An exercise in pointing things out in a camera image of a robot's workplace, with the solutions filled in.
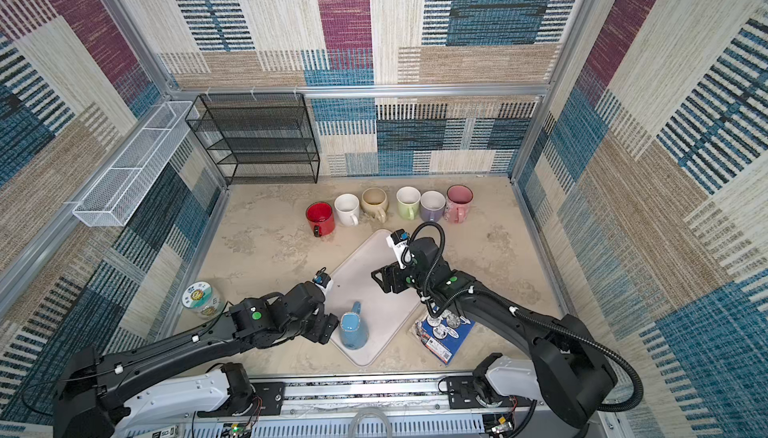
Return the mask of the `light blue mug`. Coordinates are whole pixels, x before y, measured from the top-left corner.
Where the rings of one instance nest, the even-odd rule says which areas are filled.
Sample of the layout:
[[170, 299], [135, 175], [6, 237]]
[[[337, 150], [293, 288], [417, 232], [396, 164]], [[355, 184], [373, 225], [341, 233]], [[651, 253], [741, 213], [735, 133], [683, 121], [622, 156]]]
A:
[[361, 349], [368, 341], [368, 327], [361, 312], [362, 304], [360, 301], [356, 301], [340, 320], [340, 340], [347, 349]]

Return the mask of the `beige speckled ceramic mug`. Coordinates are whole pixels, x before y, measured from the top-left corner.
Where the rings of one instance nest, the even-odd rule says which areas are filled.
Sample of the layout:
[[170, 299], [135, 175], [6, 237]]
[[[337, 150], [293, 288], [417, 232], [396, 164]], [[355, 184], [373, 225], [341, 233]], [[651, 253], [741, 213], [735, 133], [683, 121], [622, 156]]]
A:
[[361, 196], [361, 206], [369, 217], [381, 223], [386, 222], [389, 200], [384, 189], [379, 187], [366, 189]]

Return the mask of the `light green mug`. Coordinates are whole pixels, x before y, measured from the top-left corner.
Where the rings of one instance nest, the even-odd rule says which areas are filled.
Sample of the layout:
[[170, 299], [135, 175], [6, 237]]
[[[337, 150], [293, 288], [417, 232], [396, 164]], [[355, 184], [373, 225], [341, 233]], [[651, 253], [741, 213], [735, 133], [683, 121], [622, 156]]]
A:
[[416, 220], [420, 208], [420, 191], [413, 186], [403, 186], [397, 190], [396, 200], [399, 216], [405, 220]]

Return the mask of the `white mug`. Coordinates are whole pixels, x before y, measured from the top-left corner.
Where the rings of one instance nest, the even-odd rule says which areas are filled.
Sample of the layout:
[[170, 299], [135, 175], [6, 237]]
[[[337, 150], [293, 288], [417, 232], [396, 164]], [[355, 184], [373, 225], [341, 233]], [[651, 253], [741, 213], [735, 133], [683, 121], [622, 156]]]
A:
[[334, 209], [338, 221], [347, 227], [358, 226], [360, 222], [360, 201], [353, 193], [344, 193], [336, 197]]

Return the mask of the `lavender purple mug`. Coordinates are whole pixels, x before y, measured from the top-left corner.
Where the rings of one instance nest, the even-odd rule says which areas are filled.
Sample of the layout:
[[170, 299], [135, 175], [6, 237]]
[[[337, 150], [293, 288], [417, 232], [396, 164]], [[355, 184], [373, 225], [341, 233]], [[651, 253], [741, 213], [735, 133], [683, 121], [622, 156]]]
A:
[[446, 197], [439, 191], [428, 190], [421, 194], [420, 217], [424, 222], [438, 222], [444, 216]]

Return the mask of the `red mug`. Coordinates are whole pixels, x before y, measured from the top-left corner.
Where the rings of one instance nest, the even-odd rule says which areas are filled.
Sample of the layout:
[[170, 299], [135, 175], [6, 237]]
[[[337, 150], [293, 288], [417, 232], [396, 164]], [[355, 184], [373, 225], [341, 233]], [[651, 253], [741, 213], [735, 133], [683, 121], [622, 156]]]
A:
[[314, 237], [332, 234], [335, 230], [333, 207], [324, 201], [312, 203], [305, 212]]

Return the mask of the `pink cartoon mug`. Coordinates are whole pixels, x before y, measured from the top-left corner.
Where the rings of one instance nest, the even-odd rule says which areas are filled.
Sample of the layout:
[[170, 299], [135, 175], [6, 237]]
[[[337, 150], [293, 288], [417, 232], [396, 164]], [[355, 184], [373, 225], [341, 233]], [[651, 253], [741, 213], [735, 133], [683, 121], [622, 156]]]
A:
[[446, 208], [444, 218], [450, 223], [463, 223], [470, 210], [473, 191], [466, 185], [454, 184], [446, 193]]

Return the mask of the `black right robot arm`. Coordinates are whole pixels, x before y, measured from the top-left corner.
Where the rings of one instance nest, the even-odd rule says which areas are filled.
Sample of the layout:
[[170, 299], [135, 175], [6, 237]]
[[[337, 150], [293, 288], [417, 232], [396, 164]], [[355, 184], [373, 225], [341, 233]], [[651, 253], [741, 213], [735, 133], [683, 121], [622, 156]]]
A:
[[371, 273], [383, 292], [413, 289], [430, 317], [449, 311], [512, 343], [532, 361], [541, 400], [573, 428], [583, 427], [596, 412], [625, 412], [641, 404], [644, 385], [639, 373], [595, 341], [580, 319], [540, 314], [452, 268], [443, 256], [446, 237], [424, 236], [424, 227], [388, 236], [396, 260]]

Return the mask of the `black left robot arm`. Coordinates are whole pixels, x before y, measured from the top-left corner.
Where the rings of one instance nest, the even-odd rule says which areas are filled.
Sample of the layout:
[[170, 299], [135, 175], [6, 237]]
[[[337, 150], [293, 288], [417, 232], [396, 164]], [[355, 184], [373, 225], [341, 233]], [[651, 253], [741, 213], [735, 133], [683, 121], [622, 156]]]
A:
[[249, 297], [217, 317], [166, 339], [100, 355], [92, 346], [72, 355], [55, 385], [55, 437], [109, 437], [128, 416], [127, 401], [153, 385], [206, 362], [297, 337], [326, 344], [339, 318], [325, 312], [314, 282], [287, 293]]

